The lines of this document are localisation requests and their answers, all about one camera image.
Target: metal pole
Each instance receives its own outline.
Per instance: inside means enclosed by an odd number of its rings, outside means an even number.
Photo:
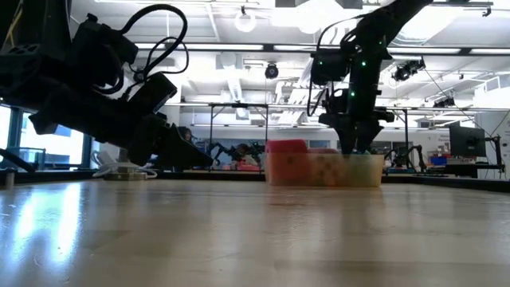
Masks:
[[[404,128],[406,129],[406,154],[409,151],[409,126],[407,124],[407,109],[403,109],[404,111]],[[406,166],[409,168],[409,156],[406,156]]]
[[[213,120],[214,120],[214,105],[210,106],[210,130],[209,130],[209,145],[213,144]],[[209,152],[209,156],[211,156],[210,147],[207,147],[207,151]],[[213,169],[213,166],[209,166],[209,172]]]
[[[265,107],[265,142],[264,147],[268,144],[268,124],[269,124],[269,107]],[[260,173],[262,174],[262,166],[259,168]]]

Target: table surface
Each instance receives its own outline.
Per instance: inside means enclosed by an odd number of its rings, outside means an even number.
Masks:
[[[0,190],[0,286],[509,286],[510,197],[152,180]]]

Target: transparent plastic bin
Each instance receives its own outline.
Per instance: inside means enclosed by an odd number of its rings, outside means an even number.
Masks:
[[[269,153],[266,181],[273,186],[379,187],[384,155]]]

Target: red object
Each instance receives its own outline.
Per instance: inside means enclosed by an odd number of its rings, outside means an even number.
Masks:
[[[252,166],[252,165],[240,165],[237,167],[238,171],[259,171],[260,169],[258,167]]]
[[[308,178],[310,161],[304,140],[269,140],[265,152],[265,177],[269,183],[293,185]]]
[[[308,153],[314,153],[314,154],[338,154],[340,153],[334,148],[322,148],[322,147],[314,147],[309,148]]]
[[[308,153],[304,140],[268,140],[265,153]]]

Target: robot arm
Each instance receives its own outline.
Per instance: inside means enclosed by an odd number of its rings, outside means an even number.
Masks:
[[[12,34],[19,38],[0,56],[0,104],[35,112],[29,118],[39,135],[52,134],[61,124],[101,143],[126,148],[129,159],[138,165],[153,154],[165,166],[210,165],[212,159],[183,140],[177,127],[158,113],[177,88],[162,73],[149,75],[186,35],[182,11],[166,4],[147,6],[120,30],[98,23],[89,14],[71,42],[69,28],[62,29],[69,21],[70,2],[20,1],[21,20],[0,26],[10,38]],[[117,99],[105,96],[120,91],[123,66],[132,64],[138,53],[125,33],[156,10],[176,13],[183,22],[181,33],[160,57],[147,63],[136,83],[142,86],[131,99],[128,94]]]
[[[349,73],[349,88],[330,96],[319,122],[334,128],[344,154],[364,153],[383,129],[379,120],[393,121],[384,108],[375,108],[383,60],[390,60],[387,46],[402,27],[433,0],[395,0],[363,15],[340,42],[340,50],[318,49],[313,55],[311,80],[316,85],[342,81]]]

